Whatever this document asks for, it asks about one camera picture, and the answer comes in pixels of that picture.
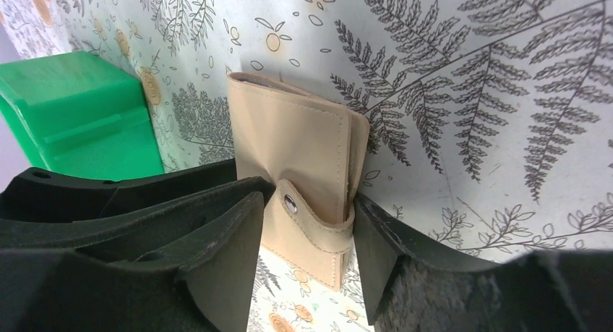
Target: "leather wallet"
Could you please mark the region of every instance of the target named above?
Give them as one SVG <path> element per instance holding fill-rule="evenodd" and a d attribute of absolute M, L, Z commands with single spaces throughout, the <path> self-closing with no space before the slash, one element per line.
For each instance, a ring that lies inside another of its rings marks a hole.
<path fill-rule="evenodd" d="M 276 184 L 262 246 L 338 291 L 352 246 L 353 197 L 369 135 L 361 114 L 283 82 L 228 75 L 239 179 Z"/>

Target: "wallet snap strap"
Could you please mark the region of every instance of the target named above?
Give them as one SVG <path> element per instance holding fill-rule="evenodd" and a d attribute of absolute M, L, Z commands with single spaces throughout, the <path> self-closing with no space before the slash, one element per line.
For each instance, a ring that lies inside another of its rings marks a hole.
<path fill-rule="evenodd" d="M 330 254 L 343 254 L 351 248 L 353 236 L 353 220 L 355 212 L 353 203 L 347 221 L 341 224 L 328 224 L 313 213 L 300 192 L 288 180 L 277 182 L 277 190 L 270 199 L 268 217 L 290 218 L 292 223 L 284 223 L 283 233 L 293 237 L 306 237 L 318 250 Z"/>

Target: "fern leaf print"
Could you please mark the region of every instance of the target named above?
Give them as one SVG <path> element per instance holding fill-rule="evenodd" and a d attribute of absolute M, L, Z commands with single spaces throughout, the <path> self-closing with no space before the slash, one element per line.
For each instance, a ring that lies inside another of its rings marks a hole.
<path fill-rule="evenodd" d="M 377 153 L 380 142 L 386 145 L 394 156 L 402 163 L 410 166 L 406 157 L 406 127 L 400 123 L 405 114 L 395 109 L 392 100 L 385 100 L 374 108 L 369 108 L 370 98 L 389 98 L 406 79 L 405 72 L 399 72 L 390 79 L 390 72 L 396 62 L 396 56 L 386 56 L 385 47 L 374 56 L 369 43 L 363 44 L 359 38 L 354 38 L 350 30 L 341 21 L 336 21 L 338 39 L 343 43 L 343 49 L 349 54 L 349 61 L 360 72 L 359 76 L 364 89 L 355 88 L 355 84 L 331 75 L 330 79 L 347 102 L 347 106 L 364 114 L 370 121 L 371 129 L 368 141 L 368 152 Z"/>
<path fill-rule="evenodd" d="M 365 43 L 359 38 L 353 39 L 353 34 L 341 22 L 336 21 L 338 39 L 344 44 L 343 49 L 349 54 L 349 61 L 361 72 L 360 78 L 364 81 L 366 92 L 374 97 L 388 97 L 395 92 L 402 80 L 394 80 L 393 83 L 387 81 L 390 75 L 396 56 L 385 58 L 385 47 L 382 47 L 374 56 L 370 44 Z"/>
<path fill-rule="evenodd" d="M 462 129 L 455 136 L 461 139 L 458 146 L 466 172 L 478 182 L 480 165 L 487 156 L 484 149 L 492 146 L 489 138 L 498 135 L 496 127 L 508 124 L 507 120 L 498 114 L 517 111 L 505 102 L 505 99 L 510 96 L 528 95 L 528 91 L 518 83 L 529 79 L 530 75 L 505 63 L 503 59 L 521 59 L 525 56 L 515 47 L 494 43 L 470 55 L 468 61 L 452 73 L 455 77 L 466 77 L 464 82 L 452 87 L 453 90 L 462 92 L 454 101 L 464 105 L 455 112 L 463 117 L 455 122 L 455 125 Z M 492 90 L 501 94 L 502 99 L 492 95 Z"/>
<path fill-rule="evenodd" d="M 440 164 L 439 149 L 437 142 L 441 139 L 441 127 L 448 124 L 444 120 L 450 111 L 440 108 L 441 104 L 452 100 L 447 93 L 441 93 L 439 89 L 451 85 L 453 82 L 446 77 L 435 77 L 426 82 L 417 80 L 398 97 L 398 108 L 405 109 L 405 114 L 412 115 L 421 136 L 421 146 L 426 150 L 430 164 L 434 169 L 443 174 Z"/>
<path fill-rule="evenodd" d="M 496 36 L 510 34 L 543 22 L 541 11 L 556 0 L 466 0 L 459 7 L 470 12 L 470 21 L 479 25 L 477 35 Z"/>
<path fill-rule="evenodd" d="M 257 292 L 262 287 L 265 287 L 268 292 L 274 297 L 275 293 L 273 292 L 273 285 L 281 290 L 281 286 L 279 285 L 278 276 L 273 274 L 270 269 L 266 266 L 264 260 L 258 255 L 257 256 L 257 264 L 255 267 L 255 278 L 253 281 L 253 292 Z M 257 295 L 254 294 L 253 298 L 255 302 L 257 302 Z"/>
<path fill-rule="evenodd" d="M 468 35 L 467 26 L 457 27 L 457 17 L 439 19 L 438 0 L 427 10 L 421 0 L 364 2 L 386 25 L 392 40 L 400 44 L 396 50 L 405 55 L 399 61 L 406 72 L 427 74 L 449 64 Z"/>
<path fill-rule="evenodd" d="M 573 138 L 600 121 L 589 105 L 613 103 L 606 91 L 613 84 L 612 25 L 602 2 L 547 25 L 526 46 L 535 52 L 531 64 L 545 66 L 534 76 L 542 93 L 534 102 L 543 111 L 532 115 L 534 136 L 525 149 L 526 186 L 537 202 L 547 174 Z"/>

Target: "botanical print wallpaper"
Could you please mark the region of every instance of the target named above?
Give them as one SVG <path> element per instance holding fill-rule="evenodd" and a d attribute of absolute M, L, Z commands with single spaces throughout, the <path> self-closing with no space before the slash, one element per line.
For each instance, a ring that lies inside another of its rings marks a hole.
<path fill-rule="evenodd" d="M 505 261 L 613 247 L 613 0 L 0 0 L 24 58 L 86 50 L 141 79 L 167 171 L 230 158 L 226 74 L 278 78 L 371 124 L 360 190 Z M 260 251 L 249 331 L 372 331 Z"/>

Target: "green container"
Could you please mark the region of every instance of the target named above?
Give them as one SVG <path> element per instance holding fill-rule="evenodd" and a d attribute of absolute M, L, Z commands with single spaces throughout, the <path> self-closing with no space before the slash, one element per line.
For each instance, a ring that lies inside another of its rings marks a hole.
<path fill-rule="evenodd" d="M 140 81 L 87 52 L 0 64 L 0 113 L 35 167 L 104 180 L 164 172 Z"/>

